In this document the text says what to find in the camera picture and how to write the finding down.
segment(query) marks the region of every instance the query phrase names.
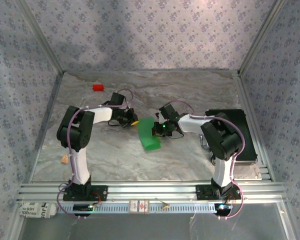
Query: marble surface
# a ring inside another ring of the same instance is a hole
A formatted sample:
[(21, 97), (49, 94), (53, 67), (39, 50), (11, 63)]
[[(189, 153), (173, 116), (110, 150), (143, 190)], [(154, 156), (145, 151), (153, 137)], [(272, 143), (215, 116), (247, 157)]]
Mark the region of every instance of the marble surface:
[[(104, 92), (92, 90), (97, 83), (104, 84)], [(132, 107), (139, 118), (155, 117), (157, 109), (172, 100), (189, 103), (196, 114), (207, 109), (241, 108), (228, 71), (65, 73), (33, 181), (66, 181), (71, 176), (70, 164), (61, 163), (67, 151), (56, 138), (68, 106), (96, 106), (123, 88), (134, 92)], [(179, 113), (190, 111), (179, 103), (173, 106)], [(87, 146), (93, 181), (210, 180), (214, 166), (208, 159), (208, 151), (201, 148), (199, 136), (194, 133), (187, 133), (181, 139), (162, 138), (161, 149), (146, 152), (136, 126), (122, 129), (107, 123), (95, 124)], [(235, 166), (234, 175), (240, 179), (261, 177), (257, 164)]]

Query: small tag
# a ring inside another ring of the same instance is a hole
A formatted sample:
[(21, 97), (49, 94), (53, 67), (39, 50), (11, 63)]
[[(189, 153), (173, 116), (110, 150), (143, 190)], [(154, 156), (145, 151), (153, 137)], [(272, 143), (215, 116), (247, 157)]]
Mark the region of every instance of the small tag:
[(129, 213), (130, 214), (149, 214), (149, 200), (130, 200)]
[(19, 215), (31, 219), (48, 219), (56, 215), (57, 206), (47, 202), (23, 202), (19, 207)]
[(63, 157), (61, 158), (61, 162), (64, 163), (64, 164), (67, 164), (69, 162), (68, 154), (67, 153), (65, 153), (63, 155)]

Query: patterned wallpaper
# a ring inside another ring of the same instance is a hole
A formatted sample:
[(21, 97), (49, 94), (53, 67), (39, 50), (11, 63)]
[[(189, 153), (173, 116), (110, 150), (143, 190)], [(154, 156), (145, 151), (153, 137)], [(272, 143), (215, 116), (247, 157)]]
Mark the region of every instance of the patterned wallpaper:
[(31, 173), (56, 76), (14, 1), (0, 0), (0, 239)]
[(289, 0), (243, 77), (300, 229), (300, 0)]
[(27, 0), (66, 71), (238, 69), (274, 0)]

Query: green object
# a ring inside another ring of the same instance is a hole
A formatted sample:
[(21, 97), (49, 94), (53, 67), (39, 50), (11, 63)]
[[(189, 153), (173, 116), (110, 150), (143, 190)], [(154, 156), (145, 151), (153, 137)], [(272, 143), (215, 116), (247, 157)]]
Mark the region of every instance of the green object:
[(159, 137), (152, 136), (151, 129), (154, 127), (154, 125), (155, 120), (152, 116), (140, 119), (139, 123), (137, 124), (139, 138), (146, 151), (152, 151), (161, 148), (161, 141)]

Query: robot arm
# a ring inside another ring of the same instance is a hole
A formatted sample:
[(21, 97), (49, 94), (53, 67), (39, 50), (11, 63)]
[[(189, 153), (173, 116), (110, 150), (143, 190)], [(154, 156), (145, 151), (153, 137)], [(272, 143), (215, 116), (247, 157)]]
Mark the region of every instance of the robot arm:
[[(87, 167), (87, 145), (89, 143), (93, 124), (118, 121), (125, 128), (128, 125), (138, 123), (138, 117), (133, 108), (129, 106), (113, 107), (124, 105), (125, 96), (114, 92), (111, 100), (106, 101), (102, 107), (89, 109), (80, 112), (74, 119), (70, 128), (70, 144), (73, 151), (74, 180), (75, 185), (85, 185), (90, 180), (90, 173)], [(57, 139), (64, 148), (68, 148), (67, 129), (72, 116), (79, 110), (78, 107), (70, 106), (57, 131)]]
[[(211, 184), (216, 188), (219, 197), (225, 195), (233, 186), (230, 178), (232, 156), (242, 146), (235, 129), (222, 121), (212, 119), (211, 116), (207, 119), (193, 119), (187, 113), (179, 115), (170, 104), (161, 107), (156, 116), (159, 122), (154, 123), (153, 136), (172, 136), (173, 131), (205, 136), (216, 157)], [(229, 120), (224, 113), (219, 113), (216, 117)]]

